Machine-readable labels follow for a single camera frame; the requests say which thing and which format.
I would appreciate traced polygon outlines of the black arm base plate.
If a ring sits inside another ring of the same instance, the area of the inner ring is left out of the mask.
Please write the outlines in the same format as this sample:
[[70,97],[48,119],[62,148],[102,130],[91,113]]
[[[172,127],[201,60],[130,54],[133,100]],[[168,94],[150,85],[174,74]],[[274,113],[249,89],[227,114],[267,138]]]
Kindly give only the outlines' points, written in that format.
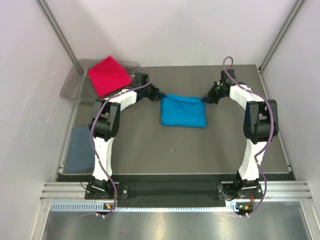
[[98,188],[93,184],[86,186],[86,200],[133,200],[139,197],[202,197],[208,200],[258,199],[262,197],[260,185],[251,189],[237,190],[233,183],[221,182],[133,182],[118,183],[114,190],[111,183]]

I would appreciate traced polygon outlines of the bright blue t-shirt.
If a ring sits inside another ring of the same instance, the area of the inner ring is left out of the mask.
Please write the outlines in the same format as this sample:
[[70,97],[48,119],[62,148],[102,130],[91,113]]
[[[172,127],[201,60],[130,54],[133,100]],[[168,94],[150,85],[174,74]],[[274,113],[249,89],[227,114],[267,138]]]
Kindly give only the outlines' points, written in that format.
[[160,103],[165,127],[206,128],[206,106],[198,97],[168,94]]

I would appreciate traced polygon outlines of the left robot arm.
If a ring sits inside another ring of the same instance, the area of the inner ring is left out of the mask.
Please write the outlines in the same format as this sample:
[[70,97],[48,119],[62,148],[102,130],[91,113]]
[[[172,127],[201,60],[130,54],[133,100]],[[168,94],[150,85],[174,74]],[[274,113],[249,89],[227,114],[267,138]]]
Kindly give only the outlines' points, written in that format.
[[131,73],[128,86],[97,98],[94,102],[89,124],[94,170],[86,191],[90,195],[95,191],[95,199],[117,196],[117,188],[111,178],[111,158],[113,142],[120,129],[121,111],[144,98],[157,102],[167,97],[167,94],[152,84],[151,76],[147,69],[137,68]]

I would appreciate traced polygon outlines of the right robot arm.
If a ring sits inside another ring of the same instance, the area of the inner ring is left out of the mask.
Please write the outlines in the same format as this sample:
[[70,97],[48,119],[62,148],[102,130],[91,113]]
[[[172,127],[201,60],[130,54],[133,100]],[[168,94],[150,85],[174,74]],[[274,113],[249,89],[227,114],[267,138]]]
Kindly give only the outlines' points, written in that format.
[[273,137],[278,135],[278,104],[254,92],[243,82],[236,81],[233,69],[221,71],[219,82],[215,81],[200,100],[217,105],[222,98],[229,98],[244,109],[243,134],[246,148],[233,181],[233,193],[239,198],[245,198],[258,190],[264,153]]

